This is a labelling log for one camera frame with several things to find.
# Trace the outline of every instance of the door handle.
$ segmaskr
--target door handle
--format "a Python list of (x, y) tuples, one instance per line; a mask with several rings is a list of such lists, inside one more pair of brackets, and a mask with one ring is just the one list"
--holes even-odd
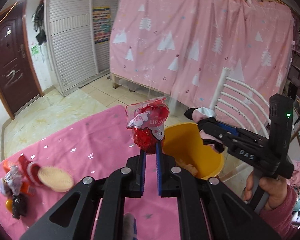
[(25, 54), (25, 46), (24, 44), (20, 44), (20, 50), (18, 50), (18, 52), (21, 52), (21, 55), (22, 55), (22, 58), (25, 58), (26, 57), (26, 54)]

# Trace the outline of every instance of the green drawing on wall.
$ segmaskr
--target green drawing on wall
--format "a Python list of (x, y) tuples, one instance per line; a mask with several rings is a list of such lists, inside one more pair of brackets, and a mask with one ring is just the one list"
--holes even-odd
[(31, 49), (31, 56), (35, 56), (39, 54), (39, 46), (35, 45), (30, 48)]

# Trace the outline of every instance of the door threshold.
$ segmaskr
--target door threshold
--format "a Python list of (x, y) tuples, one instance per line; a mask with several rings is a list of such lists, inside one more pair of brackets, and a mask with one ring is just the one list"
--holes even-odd
[(34, 98), (32, 98), (28, 103), (26, 103), (23, 107), (21, 107), (18, 111), (16, 111), (15, 114), (14, 114), (14, 116), (17, 116), (18, 114), (20, 114), (22, 110), (26, 109), (29, 105), (31, 105), (39, 97), (40, 97), (40, 95), (37, 95)]

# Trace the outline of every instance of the white chair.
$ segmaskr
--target white chair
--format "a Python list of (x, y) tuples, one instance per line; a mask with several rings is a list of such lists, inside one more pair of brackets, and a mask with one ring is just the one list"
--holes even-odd
[[(234, 88), (233, 86), (227, 84), (226, 82), (230, 81), (230, 82), (236, 83), (238, 85), (241, 85), (242, 87), (245, 87), (245, 88), (249, 89), (253, 94), (255, 94), (256, 96), (258, 96), (266, 104), (267, 107), (269, 107), (269, 102), (258, 91), (256, 91), (254, 88), (250, 87), (249, 85), (247, 85), (247, 84), (245, 84), (245, 83), (243, 83), (243, 82), (241, 82), (239, 80), (236, 80), (236, 79), (228, 77), (229, 73), (230, 73), (230, 69), (223, 68), (221, 76), (220, 76), (220, 79), (218, 81), (216, 92), (214, 93), (214, 95), (212, 97), (212, 100), (211, 100), (209, 108), (212, 109), (212, 110), (215, 110), (215, 109), (219, 110), (223, 114), (225, 114), (225, 115), (229, 116), (230, 118), (232, 118), (238, 124), (239, 127), (246, 129), (246, 127), (242, 124), (242, 122), (240, 122), (240, 120), (238, 118), (236, 118), (235, 116), (233, 116), (232, 114), (230, 114), (229, 112), (227, 112), (226, 110), (224, 110), (222, 108), (222, 106), (225, 105), (225, 106), (228, 106), (228, 107), (232, 108), (240, 116), (244, 117), (247, 120), (248, 124), (251, 127), (252, 132), (259, 134), (259, 132), (257, 131), (255, 125), (247, 117), (247, 114), (244, 114), (240, 109), (238, 109), (237, 107), (233, 106), (231, 103), (229, 103), (229, 102), (221, 99), (220, 97), (221, 97), (221, 95), (223, 95), (224, 97), (231, 98), (234, 101), (238, 102), (239, 104), (243, 105), (248, 111), (250, 111), (252, 113), (252, 115), (255, 117), (255, 119), (258, 121), (258, 123), (261, 126), (261, 131), (263, 132), (263, 134), (261, 134), (261, 135), (269, 138), (269, 134), (268, 134), (265, 126), (267, 125), (267, 123), (270, 124), (270, 119), (269, 119), (269, 115), (266, 113), (266, 111), (251, 96), (249, 96), (248, 94), (242, 92), (241, 90), (239, 90), (237, 88)], [(228, 89), (236, 92), (236, 95), (237, 94), (242, 95), (245, 98), (247, 98), (248, 100), (250, 100), (259, 109), (259, 111), (261, 112), (261, 114), (266, 118), (266, 122), (267, 123), (264, 124), (261, 121), (260, 117), (256, 114), (256, 112), (248, 104), (244, 103), (242, 100), (238, 99), (236, 96), (233, 96), (233, 95), (230, 95), (230, 94), (224, 92), (223, 91), (224, 88), (228, 88)], [(220, 179), (221, 179), (221, 181), (225, 182), (226, 180), (234, 177), (239, 172), (245, 170), (248, 167), (249, 167), (248, 164), (242, 163), (239, 166), (237, 166), (235, 169), (233, 169), (232, 171), (230, 171), (229, 173), (227, 173), (224, 176), (222, 176)]]

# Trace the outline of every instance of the human hand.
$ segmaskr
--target human hand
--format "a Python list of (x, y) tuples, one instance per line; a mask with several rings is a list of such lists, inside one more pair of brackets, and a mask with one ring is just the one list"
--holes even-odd
[[(262, 177), (259, 186), (269, 194), (268, 201), (264, 207), (265, 210), (273, 210), (280, 206), (286, 199), (288, 188), (287, 180), (281, 176), (278, 179)], [(244, 190), (243, 201), (252, 198), (253, 172), (247, 178), (246, 188)]]

